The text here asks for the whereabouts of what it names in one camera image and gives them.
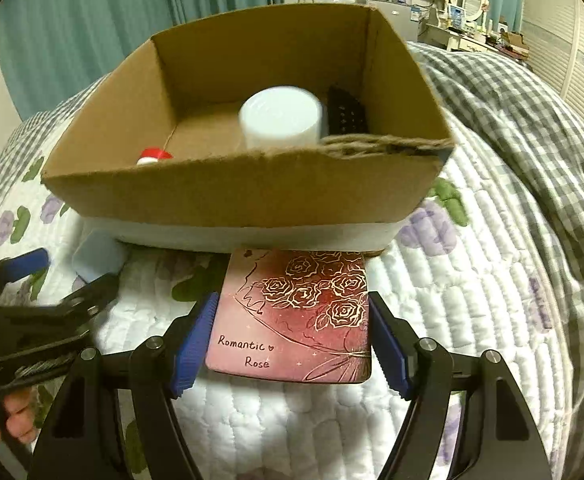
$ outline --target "box flap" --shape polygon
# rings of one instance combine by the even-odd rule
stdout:
[[[371,134],[408,139],[449,137],[421,70],[376,9],[370,15],[361,101]]]
[[[343,158],[328,147],[158,164],[46,180],[80,215],[164,225],[281,227],[393,222],[440,171],[437,156]]]
[[[277,85],[360,95],[369,9],[342,4],[256,7],[152,37],[182,107],[245,101]]]
[[[175,126],[161,61],[153,43],[146,41],[77,112],[41,175],[49,178],[130,166],[145,148],[162,146]]]

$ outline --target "screw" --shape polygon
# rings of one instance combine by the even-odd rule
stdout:
[[[419,345],[421,345],[422,349],[431,352],[434,348],[437,347],[437,342],[429,337],[424,337],[419,341]]]
[[[159,335],[153,335],[146,341],[146,346],[149,349],[156,350],[163,346],[163,338]]]
[[[83,352],[81,352],[81,359],[83,359],[84,361],[94,359],[95,356],[96,350],[92,347],[86,348],[85,350],[83,350]]]
[[[485,358],[490,363],[500,363],[500,354],[496,350],[488,350],[485,352]]]

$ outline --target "cardboard box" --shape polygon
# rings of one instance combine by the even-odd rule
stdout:
[[[368,135],[249,151],[237,113],[254,93],[336,85]],[[135,166],[149,146],[174,156]],[[382,250],[453,146],[402,41],[375,9],[266,6],[160,32],[99,86],[64,132],[43,183],[119,239],[198,251],[240,246]]]
[[[529,47],[524,42],[522,34],[507,32],[503,34],[503,39],[505,40],[505,44],[510,47],[513,52],[526,57],[530,55]]]

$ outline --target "blue gripper pad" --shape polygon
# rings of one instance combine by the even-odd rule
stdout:
[[[216,315],[218,300],[218,292],[210,294],[198,314],[194,326],[185,336],[181,347],[176,352],[174,372],[169,384],[169,388],[175,397],[181,397],[185,390],[194,385],[198,369],[203,364],[207,353],[207,345],[212,333],[212,324]]]
[[[372,319],[372,346],[378,357],[388,386],[399,393],[401,398],[410,400],[412,386],[408,380],[407,360],[401,351],[392,329],[386,323],[380,309],[384,309],[386,316],[393,319],[393,315],[386,305],[377,306],[370,299],[370,315]]]
[[[35,272],[50,266],[50,256],[45,249],[36,249],[16,256],[3,263],[3,277],[7,283],[18,282]]]

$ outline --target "window blind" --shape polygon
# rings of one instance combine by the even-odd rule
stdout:
[[[530,65],[584,120],[584,3],[524,0]]]

